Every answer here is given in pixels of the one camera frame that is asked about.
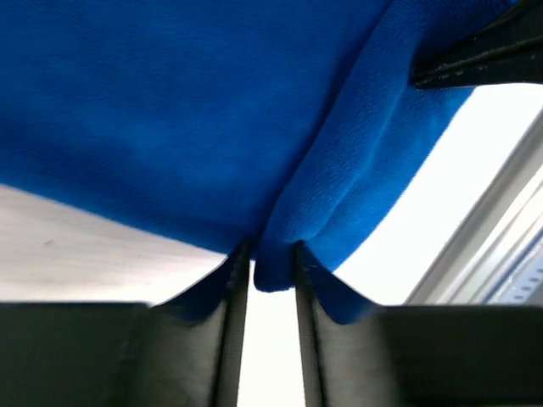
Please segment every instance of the metal frame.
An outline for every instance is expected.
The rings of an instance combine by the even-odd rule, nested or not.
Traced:
[[[543,226],[543,110],[409,297],[409,304],[485,301]]]

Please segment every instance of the black edge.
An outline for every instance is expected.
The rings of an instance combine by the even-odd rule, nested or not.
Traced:
[[[419,89],[501,83],[543,84],[543,0],[520,0],[496,21],[420,62]]]

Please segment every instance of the blue fleece cloth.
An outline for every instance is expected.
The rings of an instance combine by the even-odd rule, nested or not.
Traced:
[[[470,90],[414,59],[507,0],[2,0],[0,182],[292,285],[374,230]]]

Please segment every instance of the gray surface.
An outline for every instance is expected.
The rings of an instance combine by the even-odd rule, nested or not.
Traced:
[[[543,307],[543,284],[540,285],[526,303]]]

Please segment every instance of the blue fabric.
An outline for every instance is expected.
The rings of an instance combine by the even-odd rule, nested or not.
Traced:
[[[413,60],[507,0],[2,0],[0,181],[203,248],[341,264],[470,90]]]

